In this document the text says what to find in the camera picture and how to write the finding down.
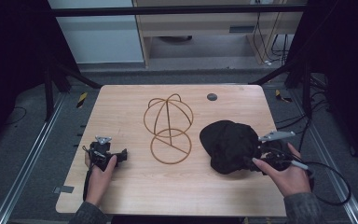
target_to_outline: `human hand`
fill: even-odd
[[[92,203],[95,206],[99,206],[103,195],[106,193],[109,184],[112,179],[113,170],[115,169],[117,162],[117,156],[114,155],[105,171],[102,171],[98,166],[94,165],[92,167],[92,173],[89,177],[89,188],[87,191],[86,202]],[[86,152],[85,155],[85,163],[88,167],[90,167],[90,156],[89,153]]]
[[[287,144],[290,151],[300,158],[300,153],[290,143]],[[304,170],[290,165],[286,170],[277,171],[264,161],[253,158],[255,165],[264,173],[269,175],[278,187],[283,197],[310,192],[310,182]]]

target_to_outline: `black pole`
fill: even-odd
[[[38,16],[84,17],[84,16],[125,16],[162,14],[205,14],[205,13],[249,13],[249,12],[302,12],[318,9],[307,4],[290,5],[227,5],[227,6],[183,6],[183,7],[103,7],[103,8],[61,8],[52,10],[33,10],[25,13]]]
[[[44,66],[44,79],[45,79],[45,95],[46,95],[46,118],[48,121],[54,112],[54,99],[53,99],[53,86],[52,78],[49,68]]]
[[[303,95],[302,106],[305,114],[312,119],[312,106],[310,104],[310,58],[307,58],[303,65]]]
[[[57,63],[56,66],[61,69],[64,73],[66,73],[68,76],[74,77],[77,80],[91,86],[93,89],[100,89],[103,85],[98,84],[94,81],[89,80],[86,77],[83,77],[81,74],[78,74],[77,72],[71,70],[70,68],[66,67],[63,64]]]

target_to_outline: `wrist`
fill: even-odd
[[[288,197],[288,196],[292,196],[295,194],[301,194],[301,193],[311,193],[311,191],[307,190],[307,189],[297,189],[297,190],[282,192],[282,195],[283,195],[283,197]]]
[[[86,198],[86,202],[87,202],[87,203],[91,203],[91,204],[95,205],[96,207],[99,207],[99,206],[100,206],[100,200],[94,199],[92,196],[91,196],[91,197],[88,196],[88,197]]]

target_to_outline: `sleeve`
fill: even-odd
[[[69,224],[106,224],[107,216],[94,204],[83,202]]]
[[[284,199],[287,224],[326,223],[322,209],[313,193],[298,193]]]

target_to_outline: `black cap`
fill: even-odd
[[[223,175],[250,169],[252,158],[261,157],[258,135],[246,124],[219,120],[202,129],[200,141],[211,156],[211,166]]]

